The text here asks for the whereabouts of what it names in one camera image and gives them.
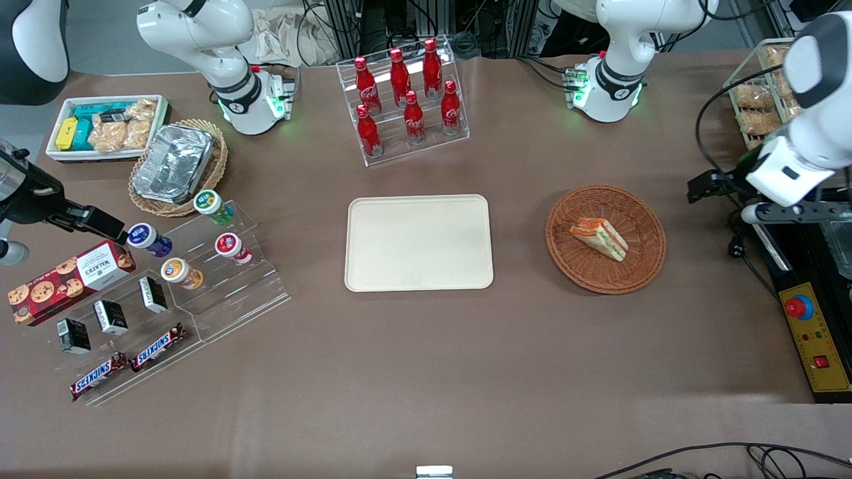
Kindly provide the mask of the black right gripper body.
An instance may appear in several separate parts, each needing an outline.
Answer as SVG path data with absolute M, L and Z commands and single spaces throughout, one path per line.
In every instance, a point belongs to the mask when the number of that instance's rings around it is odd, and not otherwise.
M 2 151 L 1 218 L 16 224 L 34 224 L 66 212 L 63 185 L 25 155 Z

